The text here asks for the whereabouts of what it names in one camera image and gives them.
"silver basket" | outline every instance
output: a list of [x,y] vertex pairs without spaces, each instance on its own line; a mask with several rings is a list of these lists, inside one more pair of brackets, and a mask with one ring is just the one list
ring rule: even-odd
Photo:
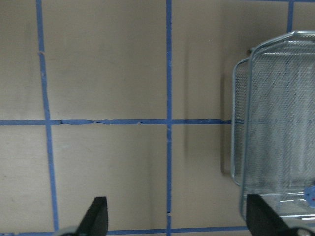
[[315,217],[315,32],[260,44],[249,58],[241,214],[259,194],[283,218]]
[[244,118],[248,82],[248,58],[236,64],[233,70],[233,110],[231,142],[231,176],[237,185],[242,179],[244,156]]

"blue object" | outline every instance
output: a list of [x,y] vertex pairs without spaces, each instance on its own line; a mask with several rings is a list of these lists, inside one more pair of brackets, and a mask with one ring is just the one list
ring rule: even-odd
[[315,186],[305,188],[304,199],[308,202],[311,208],[315,208]]

